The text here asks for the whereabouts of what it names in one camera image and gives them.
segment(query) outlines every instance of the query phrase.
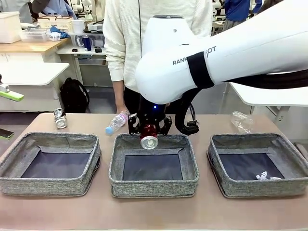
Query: blue bottle cap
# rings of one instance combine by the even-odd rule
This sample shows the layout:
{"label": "blue bottle cap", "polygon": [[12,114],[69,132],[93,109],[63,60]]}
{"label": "blue bottle cap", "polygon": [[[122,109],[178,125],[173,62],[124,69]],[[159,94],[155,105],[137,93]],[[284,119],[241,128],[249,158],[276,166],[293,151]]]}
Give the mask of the blue bottle cap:
{"label": "blue bottle cap", "polygon": [[114,130],[112,129],[112,127],[106,127],[106,134],[108,135],[112,135],[112,133],[114,132]]}

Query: white sweater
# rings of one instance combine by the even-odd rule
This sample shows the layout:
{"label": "white sweater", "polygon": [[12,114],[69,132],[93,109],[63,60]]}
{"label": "white sweater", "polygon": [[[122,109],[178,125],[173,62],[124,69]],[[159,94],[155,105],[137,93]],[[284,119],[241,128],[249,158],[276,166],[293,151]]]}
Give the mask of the white sweater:
{"label": "white sweater", "polygon": [[[184,17],[192,32],[210,36],[212,0],[140,0],[141,37],[156,14]],[[106,0],[103,24],[106,59],[112,81],[138,92],[135,70],[141,57],[138,0]]]}

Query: gray fabric bin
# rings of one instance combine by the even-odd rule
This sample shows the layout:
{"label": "gray fabric bin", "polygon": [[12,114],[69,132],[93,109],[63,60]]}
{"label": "gray fabric bin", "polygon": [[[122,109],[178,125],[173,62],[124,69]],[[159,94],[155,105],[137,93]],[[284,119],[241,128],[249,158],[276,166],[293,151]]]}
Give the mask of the gray fabric bin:
{"label": "gray fabric bin", "polygon": [[1,192],[20,196],[84,195],[100,157],[95,135],[28,133],[0,163]]}
{"label": "gray fabric bin", "polygon": [[[226,197],[301,195],[308,185],[307,160],[290,141],[278,134],[214,135],[207,155]],[[253,174],[261,175],[262,171],[281,179],[253,179]]]}
{"label": "gray fabric bin", "polygon": [[191,197],[199,171],[187,136],[158,136],[158,146],[145,150],[137,135],[116,137],[109,167],[114,197]]}

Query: person in blue jacket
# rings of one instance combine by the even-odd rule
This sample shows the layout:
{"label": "person in blue jacket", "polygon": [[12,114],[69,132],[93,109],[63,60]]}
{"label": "person in blue jacket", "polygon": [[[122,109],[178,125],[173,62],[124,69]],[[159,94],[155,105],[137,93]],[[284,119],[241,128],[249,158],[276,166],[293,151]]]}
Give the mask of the person in blue jacket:
{"label": "person in blue jacket", "polygon": [[[255,0],[256,6],[252,13],[257,13],[262,6],[262,0]],[[223,31],[228,30],[244,22],[249,15],[250,0],[226,0],[225,13],[226,22]]]}

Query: black smartphone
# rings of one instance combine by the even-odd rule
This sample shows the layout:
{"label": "black smartphone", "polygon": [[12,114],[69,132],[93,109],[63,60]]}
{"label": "black smartphone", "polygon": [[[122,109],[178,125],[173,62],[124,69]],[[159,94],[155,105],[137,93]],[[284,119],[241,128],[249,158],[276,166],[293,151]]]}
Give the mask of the black smartphone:
{"label": "black smartphone", "polygon": [[0,129],[0,138],[10,139],[14,135],[14,132]]}

